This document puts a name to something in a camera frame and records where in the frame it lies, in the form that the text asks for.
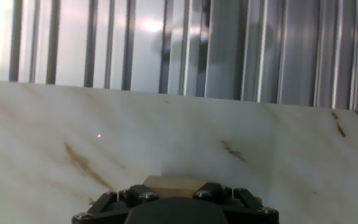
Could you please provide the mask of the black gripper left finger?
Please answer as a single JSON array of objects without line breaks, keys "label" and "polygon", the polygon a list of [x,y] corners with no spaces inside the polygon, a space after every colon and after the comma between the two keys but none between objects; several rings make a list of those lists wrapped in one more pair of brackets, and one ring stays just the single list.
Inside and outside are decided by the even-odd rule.
[{"label": "black gripper left finger", "polygon": [[119,192],[105,192],[86,212],[74,215],[71,223],[123,224],[134,207],[158,199],[158,194],[145,185],[133,185]]}]

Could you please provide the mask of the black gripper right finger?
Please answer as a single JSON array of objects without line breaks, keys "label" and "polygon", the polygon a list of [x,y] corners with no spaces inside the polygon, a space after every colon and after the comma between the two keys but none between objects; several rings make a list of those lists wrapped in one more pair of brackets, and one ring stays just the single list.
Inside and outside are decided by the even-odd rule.
[{"label": "black gripper right finger", "polygon": [[193,194],[193,199],[216,205],[229,224],[279,224],[279,212],[263,206],[261,198],[245,188],[207,182]]}]

